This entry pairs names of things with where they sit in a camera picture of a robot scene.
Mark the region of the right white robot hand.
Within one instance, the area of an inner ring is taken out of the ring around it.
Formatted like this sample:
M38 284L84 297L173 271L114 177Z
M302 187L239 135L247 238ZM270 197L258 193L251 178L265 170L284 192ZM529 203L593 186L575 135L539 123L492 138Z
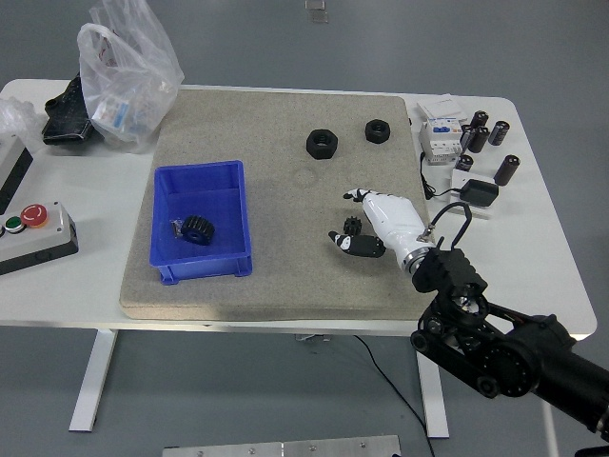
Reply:
M328 236L344 253L367 258L382 257L389 248L396 254L399 267L413 274L435 245L424 235L425 225L411 201L405 197L371 189L353 189L345 199L363 204L363 211L374 235L340 234Z

